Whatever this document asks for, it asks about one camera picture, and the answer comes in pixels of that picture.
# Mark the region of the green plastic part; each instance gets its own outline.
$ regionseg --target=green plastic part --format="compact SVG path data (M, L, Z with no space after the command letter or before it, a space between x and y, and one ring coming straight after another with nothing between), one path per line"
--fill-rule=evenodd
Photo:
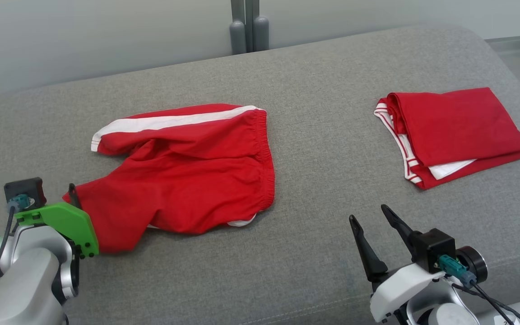
M45 205L35 210L15 214L21 226L46 224L80 245L81 254L93 257L99 254L98 237L89 215L66 202Z

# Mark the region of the white wall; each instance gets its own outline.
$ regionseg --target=white wall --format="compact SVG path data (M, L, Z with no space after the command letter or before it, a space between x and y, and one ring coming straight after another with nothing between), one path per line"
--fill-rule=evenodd
M0 0L0 93L230 55L229 0Z
M271 49L427 22L520 36L520 0L260 0L260 15Z

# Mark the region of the white label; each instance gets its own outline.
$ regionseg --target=white label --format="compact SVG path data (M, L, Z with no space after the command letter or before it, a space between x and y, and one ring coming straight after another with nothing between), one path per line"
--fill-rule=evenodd
M514 315L507 315L514 325L520 325L520 321ZM495 325L509 325L509 323L501 316L495 316Z

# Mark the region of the folded red jersey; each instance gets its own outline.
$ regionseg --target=folded red jersey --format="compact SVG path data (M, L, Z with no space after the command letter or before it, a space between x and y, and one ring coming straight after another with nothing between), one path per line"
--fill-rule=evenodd
M76 187L103 253L131 251L149 225L184 234L245 226L274 199L266 111L254 106L127 117L99 130L91 150L129 155L106 177Z
M400 148L404 178L421 189L520 159L520 132L489 88L390 93L374 115Z

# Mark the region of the gray fabric surface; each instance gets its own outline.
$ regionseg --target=gray fabric surface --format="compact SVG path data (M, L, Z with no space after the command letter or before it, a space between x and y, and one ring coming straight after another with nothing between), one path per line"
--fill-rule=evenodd
M81 265L75 325L370 324L371 292L348 224L355 214L389 268L410 257L388 204L487 259L483 287L520 301L520 161L428 191L403 178L392 136L373 116L391 91L491 87L520 129L518 81L466 29L412 27L107 78L0 98L0 234L8 181L40 176L50 202L122 158L89 151L110 121L210 102L268 111L276 199L245 228L198 237L149 230L133 253ZM476 311L486 307L468 300Z

